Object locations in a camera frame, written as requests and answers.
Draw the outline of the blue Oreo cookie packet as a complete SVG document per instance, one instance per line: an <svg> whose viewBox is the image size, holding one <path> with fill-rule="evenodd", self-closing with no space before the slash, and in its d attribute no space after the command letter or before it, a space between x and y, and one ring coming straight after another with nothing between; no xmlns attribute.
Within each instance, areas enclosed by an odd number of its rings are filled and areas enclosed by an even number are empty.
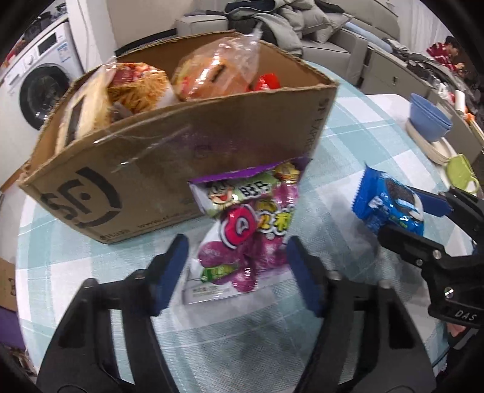
<svg viewBox="0 0 484 393"><path fill-rule="evenodd" d="M368 165L352 211L374 234L391 224L419 236L424 232L423 203L417 193L388 173Z"/></svg>

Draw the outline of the purple candy snack bag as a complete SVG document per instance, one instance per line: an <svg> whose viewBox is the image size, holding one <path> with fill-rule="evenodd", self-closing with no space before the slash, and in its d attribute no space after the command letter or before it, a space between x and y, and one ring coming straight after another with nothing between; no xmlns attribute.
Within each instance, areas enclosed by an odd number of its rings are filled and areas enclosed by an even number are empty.
<svg viewBox="0 0 484 393"><path fill-rule="evenodd" d="M286 238L309 162L302 156L189 181L213 224L189 261L186 304L250 293L286 272Z"/></svg>

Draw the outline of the cracker packet with black label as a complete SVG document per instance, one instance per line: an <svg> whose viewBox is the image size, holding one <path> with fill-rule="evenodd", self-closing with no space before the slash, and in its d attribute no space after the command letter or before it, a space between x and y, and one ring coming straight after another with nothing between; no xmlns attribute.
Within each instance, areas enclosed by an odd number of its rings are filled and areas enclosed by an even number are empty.
<svg viewBox="0 0 484 393"><path fill-rule="evenodd" d="M114 74L112 65L100 66L67 103L55 153L60 153L76 140L110 125L112 104L107 88Z"/></svg>

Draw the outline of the red instant noodle packet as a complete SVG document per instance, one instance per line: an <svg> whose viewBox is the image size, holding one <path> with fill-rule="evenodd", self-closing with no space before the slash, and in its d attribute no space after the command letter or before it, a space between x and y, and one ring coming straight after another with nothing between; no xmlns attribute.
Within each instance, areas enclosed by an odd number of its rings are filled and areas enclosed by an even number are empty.
<svg viewBox="0 0 484 393"><path fill-rule="evenodd" d="M260 75L254 82L252 82L247 92L275 90L280 88L280 80L273 73L267 73Z"/></svg>

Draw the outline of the orange bread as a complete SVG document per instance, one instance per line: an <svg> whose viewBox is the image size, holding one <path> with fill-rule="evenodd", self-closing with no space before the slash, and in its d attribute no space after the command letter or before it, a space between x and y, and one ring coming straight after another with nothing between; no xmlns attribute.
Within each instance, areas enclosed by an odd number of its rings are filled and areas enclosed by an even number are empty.
<svg viewBox="0 0 484 393"><path fill-rule="evenodd" d="M258 71L261 25L249 34L220 38L180 61L172 78L182 101L244 93Z"/></svg>

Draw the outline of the green mug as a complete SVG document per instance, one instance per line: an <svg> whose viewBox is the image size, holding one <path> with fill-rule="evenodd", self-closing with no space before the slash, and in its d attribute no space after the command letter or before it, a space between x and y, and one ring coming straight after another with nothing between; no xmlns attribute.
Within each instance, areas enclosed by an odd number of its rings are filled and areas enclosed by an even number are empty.
<svg viewBox="0 0 484 393"><path fill-rule="evenodd" d="M446 175L453 187L465 192L476 195L480 188L469 160L462 154L458 154L448 161Z"/></svg>

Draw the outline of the white plate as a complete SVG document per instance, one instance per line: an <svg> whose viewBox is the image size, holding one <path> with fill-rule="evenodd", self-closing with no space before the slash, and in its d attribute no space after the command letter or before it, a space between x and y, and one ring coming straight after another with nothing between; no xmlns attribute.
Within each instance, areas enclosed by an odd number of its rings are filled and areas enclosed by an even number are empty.
<svg viewBox="0 0 484 393"><path fill-rule="evenodd" d="M433 163L444 166L448 164L452 158L457 156L457 153L445 138L441 138L436 142L428 142L428 140L417 131L410 119L407 119L406 121L405 130L424 155Z"/></svg>

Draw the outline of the stacked blue bowls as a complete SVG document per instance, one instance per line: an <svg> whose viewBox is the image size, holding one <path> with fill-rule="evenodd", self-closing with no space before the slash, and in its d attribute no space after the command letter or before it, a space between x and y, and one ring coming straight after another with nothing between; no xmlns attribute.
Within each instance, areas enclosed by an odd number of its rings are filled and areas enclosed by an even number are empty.
<svg viewBox="0 0 484 393"><path fill-rule="evenodd" d="M412 93L410 96L409 119L428 142L438 141L453 126L452 121L440 109L416 93Z"/></svg>

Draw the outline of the person in red sweater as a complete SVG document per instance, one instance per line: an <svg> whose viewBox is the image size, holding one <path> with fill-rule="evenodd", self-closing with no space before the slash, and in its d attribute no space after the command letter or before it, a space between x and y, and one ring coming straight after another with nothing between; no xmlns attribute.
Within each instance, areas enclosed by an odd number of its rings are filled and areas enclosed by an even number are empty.
<svg viewBox="0 0 484 393"><path fill-rule="evenodd" d="M456 38L447 36L444 42L437 42L429 46L427 54L449 70L460 72L465 70L465 64L454 62L455 58L459 56L460 48Z"/></svg>

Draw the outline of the small cardboard box on floor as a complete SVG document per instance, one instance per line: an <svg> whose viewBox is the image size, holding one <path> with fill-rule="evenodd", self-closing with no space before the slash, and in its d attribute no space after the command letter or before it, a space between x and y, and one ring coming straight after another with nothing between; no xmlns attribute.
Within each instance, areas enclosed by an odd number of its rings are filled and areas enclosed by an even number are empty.
<svg viewBox="0 0 484 393"><path fill-rule="evenodd" d="M13 312L17 311L15 272L15 265L0 259L0 306Z"/></svg>

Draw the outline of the grey fabric sofa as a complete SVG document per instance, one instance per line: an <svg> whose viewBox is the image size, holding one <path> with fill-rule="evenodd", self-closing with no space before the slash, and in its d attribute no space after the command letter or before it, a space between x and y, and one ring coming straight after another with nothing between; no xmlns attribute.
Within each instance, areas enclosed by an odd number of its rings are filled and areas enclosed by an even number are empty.
<svg viewBox="0 0 484 393"><path fill-rule="evenodd" d="M262 39L275 45L270 30L253 19L230 21L223 12L225 5L236 1L196 1L195 9L175 21L178 35L189 36L234 29L241 34L250 33L261 25ZM386 40L398 39L400 27L398 16L383 1L325 1L336 4L353 16L324 44L303 41L303 55L296 56L324 66L358 84L363 73L368 45L373 44L389 52Z"/></svg>

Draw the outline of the white chips bag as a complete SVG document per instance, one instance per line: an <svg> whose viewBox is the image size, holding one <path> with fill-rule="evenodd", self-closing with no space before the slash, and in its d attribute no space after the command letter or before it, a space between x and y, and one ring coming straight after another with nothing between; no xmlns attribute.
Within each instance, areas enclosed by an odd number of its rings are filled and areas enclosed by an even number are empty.
<svg viewBox="0 0 484 393"><path fill-rule="evenodd" d="M110 103L133 115L179 103L167 74L143 62L116 62L109 66Z"/></svg>

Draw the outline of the white front-load washing machine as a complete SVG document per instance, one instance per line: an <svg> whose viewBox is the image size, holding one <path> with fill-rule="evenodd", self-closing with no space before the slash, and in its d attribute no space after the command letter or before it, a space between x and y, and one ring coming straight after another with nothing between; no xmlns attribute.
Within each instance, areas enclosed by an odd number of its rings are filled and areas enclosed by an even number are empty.
<svg viewBox="0 0 484 393"><path fill-rule="evenodd" d="M38 35L1 76L1 182L30 157L49 112L84 74L66 15Z"/></svg>

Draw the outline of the pile of grey jackets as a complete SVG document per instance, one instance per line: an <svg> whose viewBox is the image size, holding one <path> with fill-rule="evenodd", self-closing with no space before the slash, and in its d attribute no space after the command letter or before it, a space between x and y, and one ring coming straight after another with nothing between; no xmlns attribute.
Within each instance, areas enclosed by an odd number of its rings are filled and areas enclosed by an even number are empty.
<svg viewBox="0 0 484 393"><path fill-rule="evenodd" d="M303 55L303 41L326 43L353 16L325 1L236 1L223 9L230 21L253 19L270 30L275 45Z"/></svg>

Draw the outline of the black patterned chair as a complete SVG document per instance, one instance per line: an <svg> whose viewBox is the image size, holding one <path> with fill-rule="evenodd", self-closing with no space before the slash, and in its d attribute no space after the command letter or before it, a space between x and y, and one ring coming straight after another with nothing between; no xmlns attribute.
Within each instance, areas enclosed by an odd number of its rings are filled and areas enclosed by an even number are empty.
<svg viewBox="0 0 484 393"><path fill-rule="evenodd" d="M115 49L114 53L117 57L119 57L129 52L133 52L135 50L149 46L150 44L160 44L167 39L175 38L176 35L177 30L175 28L164 30L155 34L150 34L147 37L137 39L131 43L119 47L118 49Z"/></svg>

